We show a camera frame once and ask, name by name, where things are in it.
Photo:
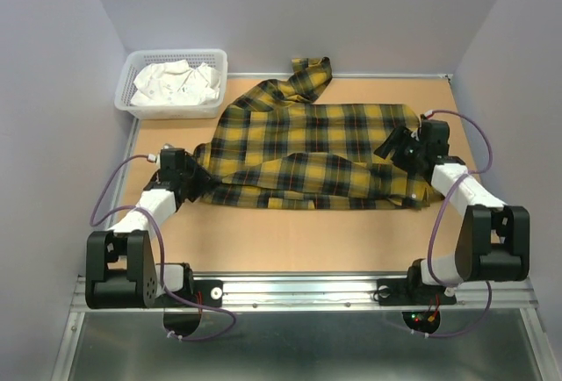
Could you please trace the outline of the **yellow plaid long sleeve shirt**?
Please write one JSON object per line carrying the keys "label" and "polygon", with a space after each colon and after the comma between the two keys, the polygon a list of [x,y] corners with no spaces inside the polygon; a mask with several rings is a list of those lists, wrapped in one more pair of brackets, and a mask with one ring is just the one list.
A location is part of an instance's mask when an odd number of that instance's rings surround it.
{"label": "yellow plaid long sleeve shirt", "polygon": [[420,120],[405,104],[318,104],[329,58],[295,59],[285,81],[260,82],[229,104],[193,152],[218,180],[209,205],[283,210],[419,210],[441,200],[422,176],[374,151]]}

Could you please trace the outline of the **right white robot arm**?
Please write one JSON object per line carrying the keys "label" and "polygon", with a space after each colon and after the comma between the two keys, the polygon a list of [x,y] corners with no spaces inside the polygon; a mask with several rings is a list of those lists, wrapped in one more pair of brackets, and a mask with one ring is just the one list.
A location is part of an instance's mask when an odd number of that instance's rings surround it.
{"label": "right white robot arm", "polygon": [[375,154],[424,179],[462,217],[454,252],[414,261],[403,278],[380,278],[383,306],[423,305],[433,298],[455,303],[449,292],[465,282],[519,282],[530,269],[530,214],[487,191],[465,163],[449,153],[446,122],[424,119],[417,130],[396,127]]}

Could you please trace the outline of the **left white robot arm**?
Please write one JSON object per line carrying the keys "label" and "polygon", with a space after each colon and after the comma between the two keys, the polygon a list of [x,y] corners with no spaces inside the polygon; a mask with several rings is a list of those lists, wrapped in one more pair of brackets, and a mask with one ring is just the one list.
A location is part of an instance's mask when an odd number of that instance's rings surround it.
{"label": "left white robot arm", "polygon": [[90,216],[90,225],[95,227],[114,214],[126,213],[87,239],[85,300],[92,309],[149,308],[165,295],[178,306],[201,299],[195,292],[191,267],[165,262],[161,226],[185,202],[195,202],[220,181],[186,150],[170,146],[157,155],[126,158],[112,176],[135,159],[157,166],[138,202],[118,207],[100,219],[95,207]]}

